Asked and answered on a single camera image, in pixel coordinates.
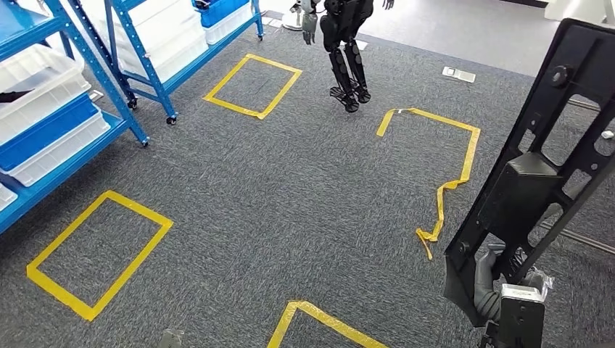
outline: storage crate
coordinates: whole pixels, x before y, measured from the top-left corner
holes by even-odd
[[[0,173],[31,186],[109,129],[84,94],[0,146]]]
[[[214,24],[211,28],[205,28],[207,43],[213,45],[222,40],[235,29],[241,27],[245,22],[252,18],[252,16],[252,4],[245,4],[233,13],[224,17],[221,21]]]
[[[196,15],[196,26],[194,26],[194,23],[193,25],[188,24],[175,40],[162,43],[148,50],[149,61],[152,62],[161,82],[164,83],[172,78],[209,48],[205,32],[198,21],[198,14]],[[147,77],[145,69],[132,46],[130,50],[118,49],[117,54],[123,70]]]
[[[102,117],[102,112],[99,111],[15,169],[8,172],[0,170],[0,172],[12,176],[26,187],[32,186],[110,128],[111,126]]]
[[[137,6],[130,11],[131,21],[135,28],[139,39],[145,48],[145,51],[155,49],[161,44],[173,41],[179,36],[182,36],[181,29],[186,27],[186,23],[191,22],[195,24],[195,16],[199,14],[194,11],[194,8],[186,0],[172,1],[170,5],[166,7],[150,6],[147,9],[140,11],[142,6],[150,5],[150,0],[145,1],[143,4]],[[124,46],[127,49],[133,50],[130,39],[120,20],[114,17],[113,27],[115,31],[115,42],[118,46]],[[105,16],[104,7],[101,10],[95,11],[92,14],[92,20],[96,26],[96,29],[103,37],[109,42],[109,33],[107,29],[107,18]]]
[[[2,186],[0,183],[0,212],[4,208],[8,207],[9,204],[13,203],[16,199],[17,195],[13,191]]]
[[[206,28],[211,28],[231,13],[235,12],[249,0],[214,0],[210,1],[208,9],[197,9],[201,13],[201,24]]]
[[[33,45],[0,62],[0,91],[31,91],[0,103],[0,145],[90,89],[83,65],[49,47]]]
[[[189,11],[190,17],[188,19],[168,28],[164,35],[162,33],[157,34],[157,32],[139,34],[148,58],[152,62],[158,78],[163,83],[207,51],[209,47],[205,40],[205,32],[201,26],[199,14],[190,6]],[[106,30],[102,31],[102,37],[109,42]],[[146,78],[145,69],[123,30],[116,32],[115,43],[120,68]]]

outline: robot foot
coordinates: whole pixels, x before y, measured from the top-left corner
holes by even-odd
[[[354,94],[346,94],[340,87],[331,87],[329,95],[339,100],[344,105],[346,112],[356,112],[359,110],[359,103],[357,103]]]
[[[355,80],[351,80],[350,83],[352,84],[352,90],[357,95],[357,100],[361,104],[366,104],[367,102],[369,102],[369,100],[371,99],[371,94],[367,92],[367,89],[361,87],[361,85]]]

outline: robot leg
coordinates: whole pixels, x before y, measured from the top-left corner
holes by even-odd
[[[352,81],[352,87],[354,88],[357,99],[361,104],[369,102],[371,95],[367,91],[367,82],[365,79],[365,72],[363,71],[363,60],[361,59],[361,53],[359,47],[354,38],[350,39],[344,47],[346,58],[348,59],[348,66],[355,80]]]
[[[362,0],[360,4],[363,7],[360,9],[358,15],[356,15],[352,20],[350,31],[351,36],[346,39],[344,52],[346,53],[346,58],[348,59],[350,71],[352,71],[352,75],[356,80],[352,82],[352,87],[357,94],[359,102],[365,104],[369,102],[371,95],[367,90],[365,71],[363,70],[363,60],[361,59],[361,54],[359,52],[359,47],[357,46],[357,41],[355,41],[355,37],[357,36],[361,25],[363,25],[363,23],[373,14],[373,0]]]
[[[325,50],[329,53],[333,74],[338,85],[337,87],[331,87],[329,95],[339,100],[344,105],[346,112],[355,112],[359,110],[359,103],[355,99],[346,62],[344,61],[342,51],[339,49],[340,40],[337,38],[337,24],[333,18],[324,15],[321,18],[321,29],[323,31]]]

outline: white floor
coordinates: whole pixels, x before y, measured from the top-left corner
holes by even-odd
[[[286,13],[294,0],[260,0]],[[544,9],[499,0],[381,0],[360,32],[492,67],[536,76],[559,22]]]

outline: blue metal shelf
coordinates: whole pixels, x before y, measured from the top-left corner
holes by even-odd
[[[61,17],[46,17],[0,0],[0,60],[57,33],[64,25]]]
[[[145,52],[143,43],[141,42],[141,39],[139,38],[139,35],[136,32],[134,25],[132,24],[130,15],[128,13],[130,9],[137,7],[139,4],[145,2],[146,0],[104,0],[105,11],[107,15],[107,29],[109,31],[110,38],[110,42],[108,44],[100,40],[100,35],[96,32],[87,14],[83,11],[83,7],[81,6],[80,0],[68,1],[78,13],[78,17],[80,18],[80,21],[82,22],[83,26],[85,28],[92,28],[88,31],[88,34],[90,38],[96,43],[95,46],[99,50],[99,53],[101,54],[101,56],[103,56],[108,68],[112,71],[112,74],[115,77],[118,85],[122,88],[124,95],[126,95],[126,98],[128,99],[128,104],[134,107],[136,106],[135,94],[159,102],[167,113],[167,123],[169,124],[173,124],[177,118],[177,114],[173,108],[169,97],[169,95],[174,90],[181,86],[182,83],[186,82],[186,80],[188,80],[198,69],[203,67],[203,65],[205,65],[213,57],[215,57],[216,54],[222,51],[224,47],[226,47],[235,38],[237,38],[237,36],[243,33],[252,23],[255,23],[257,25],[257,35],[259,38],[262,38],[265,35],[263,29],[263,21],[260,16],[258,0],[251,0],[254,14],[248,21],[246,21],[243,25],[234,30],[232,33],[228,34],[225,38],[223,38],[216,44],[210,46],[207,51],[201,54],[201,56],[196,58],[187,66],[185,66],[169,80],[162,83],[158,78],[158,74],[154,70],[152,63],[150,62],[148,55]],[[139,57],[139,60],[141,61],[141,64],[143,65],[147,76],[140,76],[125,71],[120,71],[116,53],[117,49],[115,47],[115,29],[113,28],[112,18],[110,14],[111,8],[115,10],[115,13],[119,18],[120,22],[122,23],[126,35],[130,38],[134,51],[136,52],[137,57]],[[130,85],[128,80],[136,80],[140,83],[150,86],[154,89],[154,93],[151,94],[149,92],[142,91],[141,89],[134,88]]]
[[[0,211],[0,233],[3,233],[124,131],[130,129],[143,145],[147,145],[149,140],[59,0],[46,0],[46,3],[51,10],[51,17],[23,9],[10,0],[0,0],[0,60],[33,44],[44,42],[54,33],[60,33],[62,42],[67,45],[67,38],[70,38],[83,56],[85,63],[90,65],[92,72],[107,92],[107,96],[117,107],[120,117],[103,112],[103,117],[111,125],[111,129],[31,187],[24,187],[14,178],[0,174],[0,183],[18,195],[16,201]]]
[[[120,134],[128,129],[128,122],[103,112],[104,120],[111,125],[111,129],[100,138],[89,144],[85,149],[72,156],[68,161],[47,174],[30,187],[24,187],[14,178],[0,174],[0,182],[9,190],[15,192],[18,198],[0,211],[0,233],[5,231],[17,219],[21,218],[28,210],[50,194],[56,187],[66,181],[79,168],[83,167],[92,157],[107,147]]]

